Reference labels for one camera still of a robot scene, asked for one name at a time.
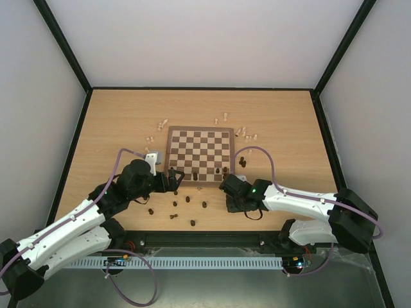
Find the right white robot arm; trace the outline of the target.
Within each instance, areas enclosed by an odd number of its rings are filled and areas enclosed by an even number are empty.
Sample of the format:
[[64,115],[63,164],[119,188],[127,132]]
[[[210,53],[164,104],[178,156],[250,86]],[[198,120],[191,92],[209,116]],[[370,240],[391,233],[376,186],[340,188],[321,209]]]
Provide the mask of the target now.
[[316,243],[336,243],[355,253],[370,249],[378,215],[350,189],[312,193],[269,180],[250,184],[244,176],[233,174],[226,176],[219,188],[231,213],[285,211],[307,217],[308,221],[290,219],[284,224],[280,243],[289,252]]

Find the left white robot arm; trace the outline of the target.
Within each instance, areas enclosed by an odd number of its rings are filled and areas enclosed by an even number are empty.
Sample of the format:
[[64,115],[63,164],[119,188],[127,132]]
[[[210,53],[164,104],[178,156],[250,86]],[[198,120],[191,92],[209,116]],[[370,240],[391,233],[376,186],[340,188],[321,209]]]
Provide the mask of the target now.
[[174,192],[184,172],[171,167],[156,172],[154,164],[133,160],[112,180],[93,190],[74,210],[18,242],[1,243],[2,295],[22,300],[36,292],[54,273],[86,255],[123,244],[125,230],[114,216],[132,201],[150,193]]

